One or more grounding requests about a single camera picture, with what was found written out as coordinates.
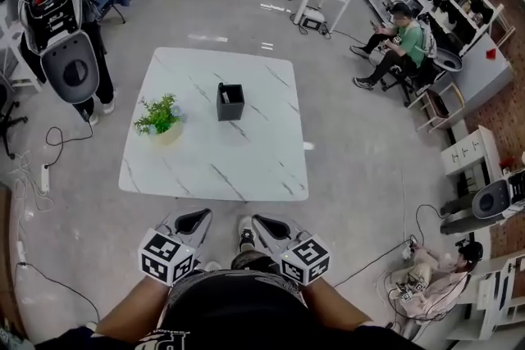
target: green shirt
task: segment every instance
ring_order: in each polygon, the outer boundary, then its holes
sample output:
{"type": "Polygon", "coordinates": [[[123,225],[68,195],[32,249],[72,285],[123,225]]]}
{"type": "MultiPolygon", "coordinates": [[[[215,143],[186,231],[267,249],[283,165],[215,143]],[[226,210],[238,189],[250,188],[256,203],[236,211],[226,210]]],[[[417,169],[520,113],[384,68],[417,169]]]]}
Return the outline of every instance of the green shirt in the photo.
{"type": "Polygon", "coordinates": [[[407,27],[398,28],[398,35],[401,37],[401,44],[399,46],[419,68],[425,59],[425,53],[422,51],[423,31],[421,26],[411,24],[407,27]]]}

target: marble tabletop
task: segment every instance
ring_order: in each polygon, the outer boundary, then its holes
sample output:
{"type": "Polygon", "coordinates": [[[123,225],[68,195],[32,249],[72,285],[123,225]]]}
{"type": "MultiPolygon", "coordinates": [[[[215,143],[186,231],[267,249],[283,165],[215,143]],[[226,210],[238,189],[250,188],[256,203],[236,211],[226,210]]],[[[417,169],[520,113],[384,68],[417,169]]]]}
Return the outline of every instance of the marble tabletop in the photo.
{"type": "Polygon", "coordinates": [[[289,61],[158,48],[136,101],[119,187],[180,198],[298,201],[308,197],[303,132],[289,61]],[[217,120],[217,86],[242,84],[241,120],[217,120]],[[139,135],[140,100],[176,95],[184,132],[169,146],[139,135]]]}

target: black box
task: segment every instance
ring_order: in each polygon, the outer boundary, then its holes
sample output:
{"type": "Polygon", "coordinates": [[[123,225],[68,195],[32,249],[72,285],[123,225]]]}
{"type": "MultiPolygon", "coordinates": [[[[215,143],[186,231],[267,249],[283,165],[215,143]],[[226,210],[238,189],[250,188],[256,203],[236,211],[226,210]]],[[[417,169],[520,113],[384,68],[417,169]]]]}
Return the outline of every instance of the black box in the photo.
{"type": "Polygon", "coordinates": [[[217,88],[217,117],[219,121],[240,120],[243,115],[244,95],[240,84],[220,83],[217,88]],[[230,103],[224,101],[222,93],[226,92],[230,103]]]}

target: green plant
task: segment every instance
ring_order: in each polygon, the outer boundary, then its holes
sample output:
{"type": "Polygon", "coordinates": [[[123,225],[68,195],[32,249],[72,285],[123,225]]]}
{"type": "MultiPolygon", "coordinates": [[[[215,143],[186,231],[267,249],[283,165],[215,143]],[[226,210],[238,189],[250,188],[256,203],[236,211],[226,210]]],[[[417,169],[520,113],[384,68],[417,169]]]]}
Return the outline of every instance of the green plant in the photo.
{"type": "Polygon", "coordinates": [[[135,122],[135,127],[141,134],[164,133],[180,120],[180,116],[171,112],[171,107],[175,103],[175,95],[173,94],[164,95],[160,101],[146,102],[142,98],[140,103],[144,104],[148,111],[146,116],[141,116],[135,122]]]}

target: gray floor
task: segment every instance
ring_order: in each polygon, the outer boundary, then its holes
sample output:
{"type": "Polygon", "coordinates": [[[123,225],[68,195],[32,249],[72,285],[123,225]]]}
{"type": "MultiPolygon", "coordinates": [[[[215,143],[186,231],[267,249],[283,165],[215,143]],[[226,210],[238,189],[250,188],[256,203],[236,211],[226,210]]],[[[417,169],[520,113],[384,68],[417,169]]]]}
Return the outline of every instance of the gray floor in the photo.
{"type": "MultiPolygon", "coordinates": [[[[129,8],[122,8],[125,25],[111,12],[103,21],[103,37],[107,64],[118,87],[116,110],[101,118],[92,139],[65,146],[51,169],[51,211],[36,211],[31,193],[25,204],[13,202],[11,237],[14,241],[16,221],[22,215],[20,236],[27,260],[91,298],[103,316],[141,278],[135,253],[144,232],[171,213],[204,207],[214,210],[205,252],[223,266],[235,255],[236,223],[242,215],[291,216],[331,246],[335,260],[326,279],[333,284],[409,234],[418,235],[417,206],[440,206],[453,197],[440,160],[444,135],[416,133],[423,117],[403,107],[398,89],[383,93],[356,88],[352,78],[370,73],[371,65],[349,51],[353,41],[345,35],[334,34],[329,40],[313,32],[301,35],[287,11],[295,11],[299,2],[132,0],[129,8]],[[268,10],[261,5],[277,8],[268,10]],[[227,42],[213,40],[217,37],[227,42]],[[272,43],[273,50],[261,49],[261,43],[272,43]],[[244,205],[120,191],[118,175],[131,114],[157,47],[242,52],[293,63],[304,140],[315,145],[306,152],[307,201],[244,205]]],[[[323,12],[329,22],[339,6],[326,1],[323,12]]],[[[337,29],[364,40],[372,32],[372,18],[363,0],[353,0],[337,29]]],[[[58,148],[45,145],[48,128],[61,127],[66,139],[89,130],[47,85],[42,93],[25,95],[22,100],[16,114],[28,116],[30,122],[13,130],[11,145],[18,153],[32,152],[30,168],[39,182],[40,166],[58,153],[58,148]]],[[[11,163],[0,155],[6,174],[11,163]]],[[[12,176],[4,179],[13,185],[12,176]]],[[[49,204],[40,202],[41,207],[49,204]]],[[[452,249],[453,239],[439,235],[439,221],[431,210],[423,210],[420,221],[427,245],[452,249]]],[[[400,251],[391,253],[338,290],[378,323],[386,323],[393,320],[393,312],[377,295],[375,282],[385,270],[399,264],[400,251]]],[[[384,298],[382,285],[378,288],[384,298]]],[[[16,290],[26,328],[35,342],[94,319],[93,308],[86,302],[32,270],[18,270],[16,290]]],[[[431,325],[418,343],[443,348],[441,338],[453,318],[431,325]]]]}

